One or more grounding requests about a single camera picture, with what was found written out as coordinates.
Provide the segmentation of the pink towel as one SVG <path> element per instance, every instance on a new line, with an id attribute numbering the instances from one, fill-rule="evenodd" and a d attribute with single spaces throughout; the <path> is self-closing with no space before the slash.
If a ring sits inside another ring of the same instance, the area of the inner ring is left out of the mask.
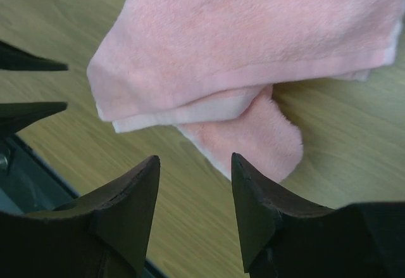
<path id="1" fill-rule="evenodd" d="M 365 80 L 403 17 L 404 0 L 126 0 L 87 78 L 116 132 L 172 125 L 224 176 L 240 153 L 280 182 L 303 147 L 273 86 Z"/>

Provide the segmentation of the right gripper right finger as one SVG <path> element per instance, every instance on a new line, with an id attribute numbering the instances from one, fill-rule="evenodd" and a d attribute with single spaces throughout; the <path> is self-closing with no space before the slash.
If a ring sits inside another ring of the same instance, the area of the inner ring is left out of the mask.
<path id="1" fill-rule="evenodd" d="M 404 203 L 332 209 L 306 200 L 232 155 L 244 272 L 251 277 L 403 277 Z"/>

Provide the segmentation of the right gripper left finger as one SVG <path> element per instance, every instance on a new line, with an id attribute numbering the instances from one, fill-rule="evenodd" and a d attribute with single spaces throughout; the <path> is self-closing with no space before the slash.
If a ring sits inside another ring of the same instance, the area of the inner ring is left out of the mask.
<path id="1" fill-rule="evenodd" d="M 1 214 L 2 277 L 140 277 L 159 188 L 150 156 L 52 211 Z"/>

